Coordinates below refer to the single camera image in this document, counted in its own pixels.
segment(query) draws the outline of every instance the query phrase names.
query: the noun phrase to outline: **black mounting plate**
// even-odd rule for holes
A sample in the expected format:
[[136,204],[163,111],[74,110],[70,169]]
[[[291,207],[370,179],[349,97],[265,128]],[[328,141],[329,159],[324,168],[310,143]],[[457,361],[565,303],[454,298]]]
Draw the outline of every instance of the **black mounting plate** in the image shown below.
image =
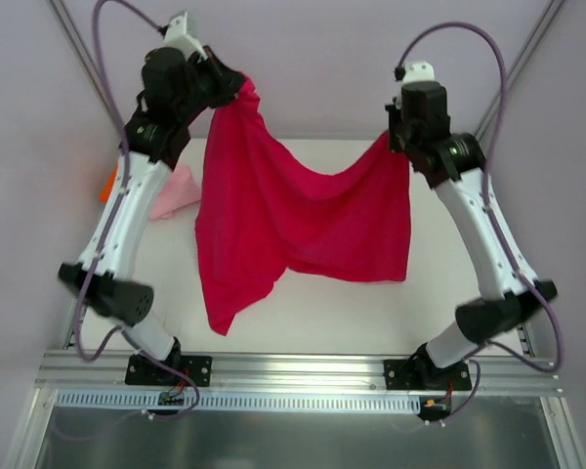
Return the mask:
[[[178,370],[188,370],[188,377],[198,388],[208,388],[211,384],[213,358],[203,355],[182,355]],[[173,386],[179,378],[167,373],[158,366],[133,355],[128,361],[124,382],[129,386]]]
[[469,367],[461,362],[452,368],[446,375],[447,379],[439,382],[435,389],[426,387],[421,376],[412,366],[403,360],[384,360],[384,380],[389,391],[446,391],[447,380],[451,380],[454,391],[471,391],[471,376]]

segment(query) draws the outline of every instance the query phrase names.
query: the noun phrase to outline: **red fabric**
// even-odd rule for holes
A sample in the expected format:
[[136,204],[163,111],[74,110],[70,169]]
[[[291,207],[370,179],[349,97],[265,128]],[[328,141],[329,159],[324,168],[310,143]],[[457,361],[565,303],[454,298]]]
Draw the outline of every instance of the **red fabric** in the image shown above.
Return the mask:
[[318,174],[271,136],[259,101],[248,78],[215,111],[206,144],[195,235],[208,320],[223,335],[286,268],[350,281],[406,276],[409,168],[387,134],[345,171]]

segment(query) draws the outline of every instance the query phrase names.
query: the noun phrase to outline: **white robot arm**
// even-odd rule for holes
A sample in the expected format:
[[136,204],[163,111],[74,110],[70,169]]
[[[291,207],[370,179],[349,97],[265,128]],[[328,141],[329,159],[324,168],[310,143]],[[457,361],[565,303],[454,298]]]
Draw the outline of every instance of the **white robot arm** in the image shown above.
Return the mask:
[[415,353],[423,381],[437,383],[443,375],[494,336],[531,318],[539,303],[520,281],[489,210],[494,211],[501,232],[519,266],[519,273],[547,299],[557,296],[550,280],[541,281],[517,247],[503,213],[488,186],[489,202],[481,193],[485,158],[470,134],[451,134],[446,90],[435,81],[434,69],[425,62],[396,69],[400,93],[386,106],[390,145],[405,151],[415,172],[434,190],[462,237],[478,278],[481,297],[456,309],[456,321]]
[[[97,260],[85,305],[111,325],[122,326],[130,342],[172,367],[180,344],[150,312],[153,289],[132,281],[137,248],[152,205],[190,140],[188,126],[206,108],[232,102],[245,81],[202,46],[191,29],[188,13],[174,16],[163,28],[164,46],[146,55],[144,90],[125,126],[130,147],[128,183],[122,184],[126,158],[120,155],[118,176],[90,242],[76,264],[63,263],[59,270],[59,279],[78,295]],[[100,250],[108,220],[112,225]]]

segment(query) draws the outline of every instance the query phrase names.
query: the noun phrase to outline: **pink cloth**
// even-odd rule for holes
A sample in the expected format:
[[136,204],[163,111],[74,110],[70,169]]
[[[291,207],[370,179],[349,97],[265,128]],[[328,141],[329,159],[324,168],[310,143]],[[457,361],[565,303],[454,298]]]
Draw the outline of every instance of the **pink cloth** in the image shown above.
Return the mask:
[[406,277],[405,155],[389,151],[383,133],[345,171],[315,173],[271,136],[259,102],[248,78],[215,111],[206,144],[195,236],[208,320],[223,335],[287,268],[351,281]]
[[158,195],[149,214],[150,220],[172,218],[176,211],[197,202],[201,190],[193,180],[191,169],[185,164],[177,164],[176,169]]

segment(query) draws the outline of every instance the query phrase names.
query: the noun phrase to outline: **orange object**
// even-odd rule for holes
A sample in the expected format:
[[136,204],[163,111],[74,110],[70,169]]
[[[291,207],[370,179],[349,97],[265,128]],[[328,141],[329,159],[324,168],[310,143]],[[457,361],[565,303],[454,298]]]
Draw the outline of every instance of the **orange object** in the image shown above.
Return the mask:
[[113,184],[115,184],[115,176],[117,176],[117,165],[115,165],[113,173],[110,175],[110,178],[108,178],[108,181],[106,181],[106,186],[100,194],[100,202],[108,202],[110,192],[113,189]]

